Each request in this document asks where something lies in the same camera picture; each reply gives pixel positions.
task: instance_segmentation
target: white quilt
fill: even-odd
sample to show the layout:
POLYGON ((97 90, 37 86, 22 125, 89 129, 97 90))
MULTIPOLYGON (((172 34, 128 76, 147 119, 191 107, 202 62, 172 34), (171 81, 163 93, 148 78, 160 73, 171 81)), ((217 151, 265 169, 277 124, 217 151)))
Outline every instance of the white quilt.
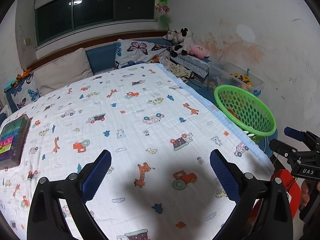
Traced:
MULTIPOLYGON (((273 172, 239 128, 160 64, 75 82, 2 127, 23 113, 33 119, 21 164, 0 171, 0 210, 22 240, 38 180, 65 179, 103 149, 112 164, 87 207, 110 240, 212 239, 235 206, 210 166, 216 148, 258 179, 273 172)), ((61 206, 73 236, 82 239, 61 206)))

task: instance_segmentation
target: laundry basket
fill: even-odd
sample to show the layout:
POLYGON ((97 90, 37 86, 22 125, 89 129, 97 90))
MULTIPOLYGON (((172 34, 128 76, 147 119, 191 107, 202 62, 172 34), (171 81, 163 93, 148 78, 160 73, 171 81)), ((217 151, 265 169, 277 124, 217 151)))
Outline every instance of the laundry basket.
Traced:
POLYGON ((255 143, 276 131, 270 109, 253 94, 235 86, 221 85, 214 90, 216 106, 255 143))

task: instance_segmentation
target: window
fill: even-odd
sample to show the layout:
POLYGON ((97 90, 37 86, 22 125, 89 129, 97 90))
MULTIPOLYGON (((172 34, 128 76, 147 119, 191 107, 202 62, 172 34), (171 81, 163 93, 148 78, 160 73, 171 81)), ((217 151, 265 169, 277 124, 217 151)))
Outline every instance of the window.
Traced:
POLYGON ((54 0, 36 10, 37 43, 101 23, 153 18, 154 0, 54 0))

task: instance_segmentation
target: wall switch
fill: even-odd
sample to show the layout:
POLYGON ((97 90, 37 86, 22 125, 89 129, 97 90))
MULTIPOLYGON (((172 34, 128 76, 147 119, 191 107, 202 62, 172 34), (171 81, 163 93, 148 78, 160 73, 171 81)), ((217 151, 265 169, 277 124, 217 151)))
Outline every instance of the wall switch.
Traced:
POLYGON ((30 38, 24 39, 24 45, 28 45, 28 44, 30 44, 30 43, 31 43, 30 38))

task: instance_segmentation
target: butterfly pillow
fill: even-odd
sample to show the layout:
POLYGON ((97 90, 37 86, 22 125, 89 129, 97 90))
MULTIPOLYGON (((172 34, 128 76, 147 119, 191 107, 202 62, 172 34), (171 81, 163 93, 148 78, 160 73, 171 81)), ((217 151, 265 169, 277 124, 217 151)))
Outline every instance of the butterfly pillow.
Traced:
POLYGON ((11 98, 18 109, 40 98, 39 90, 33 79, 33 74, 22 80, 13 90, 11 98))
POLYGON ((164 56, 170 57, 170 46, 119 39, 116 46, 116 68, 141 63, 159 63, 160 58, 164 56))

